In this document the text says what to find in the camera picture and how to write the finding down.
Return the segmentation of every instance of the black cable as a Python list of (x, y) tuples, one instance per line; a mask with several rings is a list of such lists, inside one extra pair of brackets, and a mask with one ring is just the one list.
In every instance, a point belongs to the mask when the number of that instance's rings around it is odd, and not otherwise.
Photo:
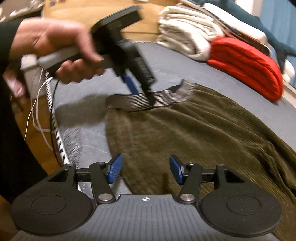
[[(52, 112), (52, 109), (53, 109), (53, 106), (54, 106), (54, 96), (55, 96), (55, 93), (57, 91), (57, 85), (59, 83), (59, 80), (56, 82), (56, 85), (54, 87), (54, 91), (52, 93), (52, 106), (50, 108), (50, 115), (49, 115), (49, 129), (50, 129), (50, 139), (51, 139), (51, 142), (52, 142), (52, 149), (54, 150), (54, 141), (53, 141), (53, 138), (52, 138), (52, 115), (53, 115), (53, 112)], [(57, 162), (59, 163), (59, 159), (57, 157), (57, 154), (54, 150), (54, 156), (55, 158), (57, 159)]]

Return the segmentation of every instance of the stack of folded clothes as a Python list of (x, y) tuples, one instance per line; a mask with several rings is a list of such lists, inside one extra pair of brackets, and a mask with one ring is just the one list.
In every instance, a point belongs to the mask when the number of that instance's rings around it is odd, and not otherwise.
[[(293, 66), (285, 59), (287, 55), (293, 55), (294, 50), (278, 42), (257, 17), (235, 3), (231, 2), (228, 6), (228, 0), (196, 1), (180, 0), (176, 6), (162, 10), (158, 18), (160, 35), (157, 42), (194, 60), (207, 61), (212, 67), (236, 77), (268, 100), (278, 101), (283, 93), (282, 81), (289, 83), (295, 76)], [(230, 14), (233, 12), (251, 17)], [(276, 49), (281, 70), (271, 58), (268, 41)]]

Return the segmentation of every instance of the hand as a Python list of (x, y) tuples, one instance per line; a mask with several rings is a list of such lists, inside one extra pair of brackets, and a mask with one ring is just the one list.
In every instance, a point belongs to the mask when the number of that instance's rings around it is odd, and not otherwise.
[[(55, 19), (24, 19), (15, 35), (9, 57), (20, 58), (34, 53), (37, 57), (56, 52), (60, 48), (76, 44), (87, 62), (98, 63), (103, 58), (94, 49), (89, 31), (80, 23)], [(83, 59), (66, 61), (56, 71), (56, 77), (63, 83), (80, 82), (102, 74), (103, 68), (93, 68)]]

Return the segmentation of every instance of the person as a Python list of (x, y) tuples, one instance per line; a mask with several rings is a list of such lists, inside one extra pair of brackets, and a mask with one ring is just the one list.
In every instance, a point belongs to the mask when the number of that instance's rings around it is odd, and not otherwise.
[(88, 65), (103, 58), (96, 53), (92, 37), (82, 24), (27, 18), (0, 23), (0, 33), (0, 195), (11, 203), (47, 173), (31, 153), (15, 121), (2, 77), (8, 63), (26, 54), (41, 57), (77, 45), (83, 59), (65, 61), (56, 71), (57, 79), (65, 84), (80, 82), (104, 70)]

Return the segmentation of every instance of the black pants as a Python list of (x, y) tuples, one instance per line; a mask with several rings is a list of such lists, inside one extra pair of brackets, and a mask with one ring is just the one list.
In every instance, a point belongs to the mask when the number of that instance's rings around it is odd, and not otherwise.
[(47, 176), (17, 126), (9, 98), (0, 91), (0, 195), (12, 202)]

